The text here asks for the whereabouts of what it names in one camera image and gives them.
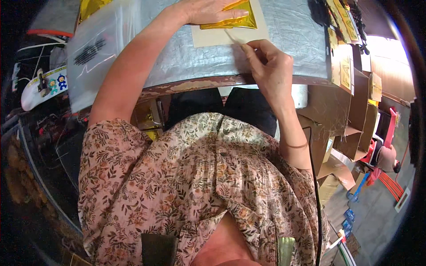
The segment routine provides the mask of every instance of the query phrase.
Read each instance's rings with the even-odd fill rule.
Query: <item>silver worktable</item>
[[[272,43],[294,58],[293,75],[326,79],[324,29],[312,20],[307,0],[259,1]],[[174,2],[146,1],[144,26]],[[249,72],[238,45],[194,48],[190,26],[185,25],[159,55],[144,87]]]

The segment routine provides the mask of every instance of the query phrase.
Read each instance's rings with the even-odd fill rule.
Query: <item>beige paper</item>
[[[235,44],[235,42],[247,43],[251,40],[269,39],[268,27],[260,7],[259,0],[250,0],[256,20],[257,29],[232,28],[232,29],[200,29],[199,25],[191,26],[194,48]]]

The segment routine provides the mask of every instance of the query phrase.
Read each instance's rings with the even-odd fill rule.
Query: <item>table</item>
[[[307,0],[259,0],[272,43],[294,58],[294,84],[330,84],[325,34],[311,18]],[[144,25],[173,0],[148,3]],[[254,84],[238,45],[194,48],[183,26],[159,55],[138,103],[176,92]]]

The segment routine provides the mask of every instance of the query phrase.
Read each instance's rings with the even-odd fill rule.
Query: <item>right hand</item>
[[[241,45],[251,66],[251,73],[274,113],[292,102],[293,58],[268,40],[254,40]]]

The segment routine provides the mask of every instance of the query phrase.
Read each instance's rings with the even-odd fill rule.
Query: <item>floral blouse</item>
[[[79,190],[84,247],[96,265],[142,265],[143,233],[178,238],[175,265],[189,265],[226,212],[258,263],[277,265],[288,239],[288,262],[315,263],[312,175],[283,160],[271,136],[222,114],[190,116],[154,142],[124,120],[90,126]]]

